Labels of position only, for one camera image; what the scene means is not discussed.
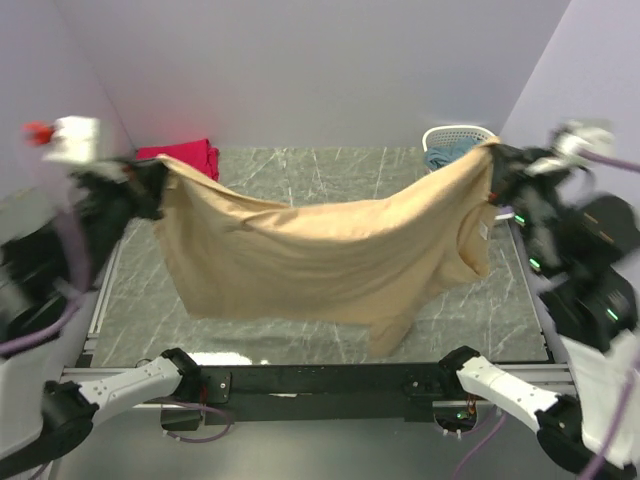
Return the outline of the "beige t-shirt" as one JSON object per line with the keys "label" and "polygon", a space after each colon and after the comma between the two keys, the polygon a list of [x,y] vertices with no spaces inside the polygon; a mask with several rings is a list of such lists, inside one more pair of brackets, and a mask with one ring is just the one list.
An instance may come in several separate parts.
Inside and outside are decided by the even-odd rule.
{"label": "beige t-shirt", "polygon": [[183,162],[154,229],[196,319],[362,325],[390,355],[432,298],[487,277],[497,138],[382,199],[292,207],[238,194]]}

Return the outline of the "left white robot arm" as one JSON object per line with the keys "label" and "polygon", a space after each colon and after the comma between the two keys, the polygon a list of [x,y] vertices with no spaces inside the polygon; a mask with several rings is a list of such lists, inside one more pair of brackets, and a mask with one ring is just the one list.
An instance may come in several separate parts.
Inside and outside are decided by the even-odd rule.
{"label": "left white robot arm", "polygon": [[105,420],[147,401],[196,400],[201,369],[183,350],[162,352],[114,377],[63,381],[88,332],[78,313],[128,224],[160,218],[167,168],[114,164],[117,178],[72,177],[77,200],[46,210],[1,244],[1,475],[45,468]]}

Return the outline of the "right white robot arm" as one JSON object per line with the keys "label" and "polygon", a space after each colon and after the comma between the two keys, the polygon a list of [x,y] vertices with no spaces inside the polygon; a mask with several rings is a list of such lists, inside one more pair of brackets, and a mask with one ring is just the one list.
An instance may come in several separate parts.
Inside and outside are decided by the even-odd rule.
{"label": "right white robot arm", "polygon": [[530,269],[552,281],[540,294],[575,391],[557,394],[463,346],[440,361],[439,387],[485,399],[518,419],[558,466],[580,479],[639,475],[639,303],[618,262],[639,250],[634,208],[612,194],[568,204],[560,184],[591,159],[495,144],[489,200],[509,206]]}

